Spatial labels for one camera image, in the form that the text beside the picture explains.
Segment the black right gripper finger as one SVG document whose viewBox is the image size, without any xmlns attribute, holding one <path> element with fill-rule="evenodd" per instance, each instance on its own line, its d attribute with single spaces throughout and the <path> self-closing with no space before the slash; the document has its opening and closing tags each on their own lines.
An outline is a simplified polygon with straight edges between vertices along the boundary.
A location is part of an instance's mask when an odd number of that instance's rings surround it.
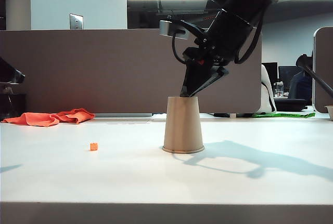
<svg viewBox="0 0 333 224">
<path fill-rule="evenodd" d="M 206 87 L 210 86 L 212 83 L 216 82 L 220 78 L 229 74 L 229 71 L 224 67 L 219 67 L 218 69 L 213 69 L 208 78 L 205 78 L 203 82 L 200 82 L 200 85 L 197 86 L 196 90 L 192 93 L 194 96 L 198 92 L 202 91 Z"/>
<path fill-rule="evenodd" d="M 216 80 L 216 69 L 211 65 L 186 63 L 186 72 L 181 89 L 181 97 L 192 97 Z"/>
</svg>

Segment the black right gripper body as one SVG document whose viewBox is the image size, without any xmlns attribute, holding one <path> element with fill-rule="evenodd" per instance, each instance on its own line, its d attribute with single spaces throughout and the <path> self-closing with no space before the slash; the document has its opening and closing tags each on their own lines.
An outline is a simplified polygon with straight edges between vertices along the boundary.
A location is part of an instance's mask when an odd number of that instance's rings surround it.
<svg viewBox="0 0 333 224">
<path fill-rule="evenodd" d="M 179 21 L 179 25 L 196 37 L 197 47 L 188 47 L 183 52 L 180 62 L 185 65 L 242 63 L 254 49 L 251 45 L 245 56 L 239 58 L 239 51 L 254 26 L 224 9 L 217 13 L 207 30 L 183 20 Z"/>
</svg>

